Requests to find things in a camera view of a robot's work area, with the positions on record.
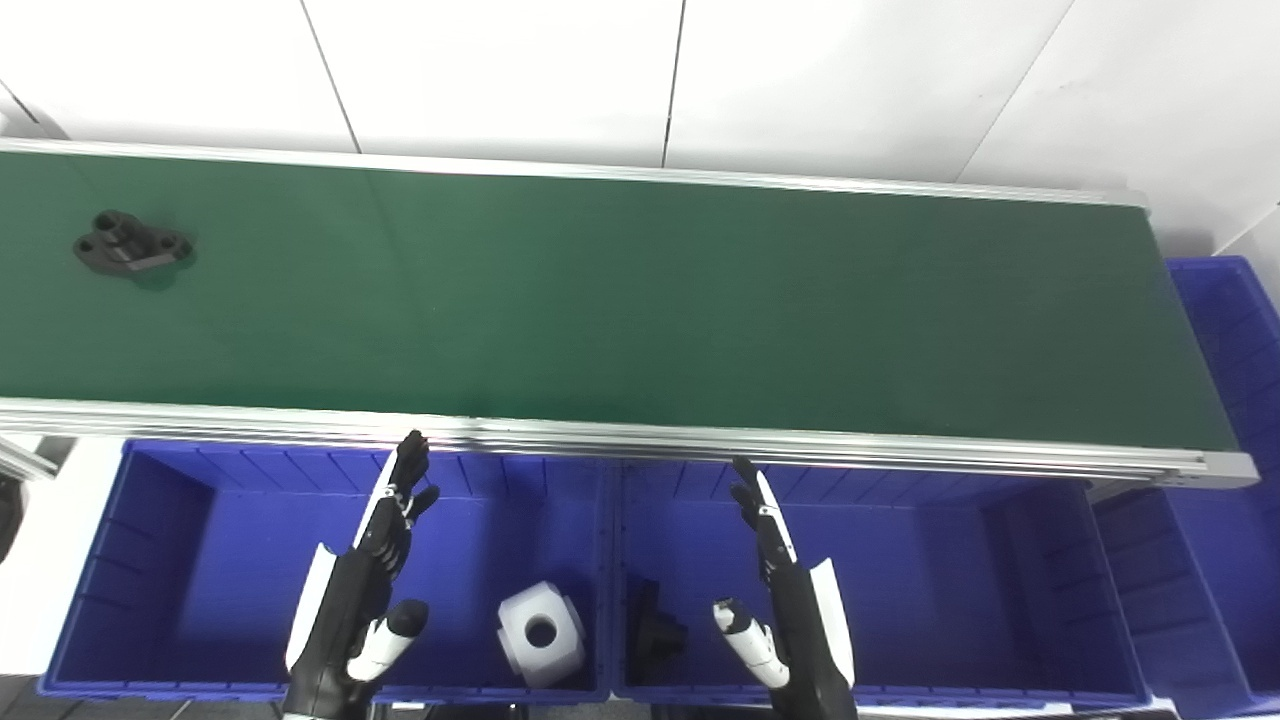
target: white wall panel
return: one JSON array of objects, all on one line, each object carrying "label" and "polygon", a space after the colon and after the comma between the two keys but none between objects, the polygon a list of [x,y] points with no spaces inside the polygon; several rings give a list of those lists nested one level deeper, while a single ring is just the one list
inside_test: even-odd
[{"label": "white wall panel", "polygon": [[680,0],[307,0],[365,152],[657,165]]},{"label": "white wall panel", "polygon": [[1280,3],[1076,0],[960,181],[1140,190],[1211,252],[1280,200]]},{"label": "white wall panel", "polygon": [[297,0],[0,6],[0,78],[72,140],[352,150]]},{"label": "white wall panel", "polygon": [[689,0],[667,165],[954,181],[1069,0]]},{"label": "white wall panel", "polygon": [[1220,252],[1248,258],[1271,304],[1280,309],[1280,210],[1271,210]]}]

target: aluminum rail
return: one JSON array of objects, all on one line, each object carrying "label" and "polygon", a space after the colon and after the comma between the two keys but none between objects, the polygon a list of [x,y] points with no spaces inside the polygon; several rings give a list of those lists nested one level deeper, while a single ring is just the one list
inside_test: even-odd
[{"label": "aluminum rail", "polygon": [[1044,475],[1202,488],[1242,487],[1258,478],[1253,461],[1243,452],[790,429],[0,398],[0,433],[392,447],[408,428],[422,430],[431,438],[433,447],[451,451],[716,461],[748,455],[760,462],[792,465]]}]

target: robotic hand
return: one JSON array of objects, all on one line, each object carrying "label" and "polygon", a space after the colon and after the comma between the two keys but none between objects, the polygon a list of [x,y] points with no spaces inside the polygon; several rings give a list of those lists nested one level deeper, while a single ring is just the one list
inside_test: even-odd
[{"label": "robotic hand", "polygon": [[387,610],[413,521],[440,496],[433,484],[412,495],[426,451],[411,432],[383,466],[352,546],[340,556],[316,547],[284,652],[285,720],[365,720],[375,680],[426,626],[425,602]]},{"label": "robotic hand", "polygon": [[760,579],[769,588],[777,634],[736,598],[716,602],[721,633],[786,720],[855,720],[854,647],[831,559],[813,570],[796,561],[791,534],[764,473],[733,459],[742,483],[730,492],[755,530]]}]

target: black plastic part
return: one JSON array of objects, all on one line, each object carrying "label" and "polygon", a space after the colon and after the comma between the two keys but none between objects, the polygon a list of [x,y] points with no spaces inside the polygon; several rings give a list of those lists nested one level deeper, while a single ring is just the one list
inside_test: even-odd
[{"label": "black plastic part", "polygon": [[627,684],[639,685],[654,665],[685,652],[689,628],[658,610],[658,583],[641,580],[631,600],[631,633],[627,637]]},{"label": "black plastic part", "polygon": [[119,210],[99,213],[91,227],[93,232],[81,236],[72,251],[99,273],[131,275],[177,263],[192,252],[186,234],[146,225]]}]

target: blue plastic bin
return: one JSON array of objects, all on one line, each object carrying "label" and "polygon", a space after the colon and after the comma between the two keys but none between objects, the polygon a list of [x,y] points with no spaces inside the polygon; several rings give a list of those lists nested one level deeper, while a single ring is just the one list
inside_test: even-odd
[{"label": "blue plastic bin", "polygon": [[[284,646],[317,542],[349,546],[385,454],[131,442],[49,671],[45,694],[276,700]],[[612,557],[609,474],[590,459],[433,454],[440,501],[413,532],[397,597],[430,603],[426,635],[384,702],[604,700]],[[530,691],[497,638],[498,603],[550,580],[575,602],[589,662]]]},{"label": "blue plastic bin", "polygon": [[[800,559],[835,560],[861,705],[1139,705],[1138,674],[1084,488],[1062,480],[831,468],[763,468]],[[627,462],[620,610],[641,579],[689,626],[684,655],[617,694],[654,703],[768,697],[712,620],[737,596],[772,619],[755,541],[730,498],[732,469]]]},{"label": "blue plastic bin", "polygon": [[1280,320],[1243,258],[1170,260],[1262,482],[1148,491],[1098,524],[1152,689],[1183,717],[1280,711]]}]

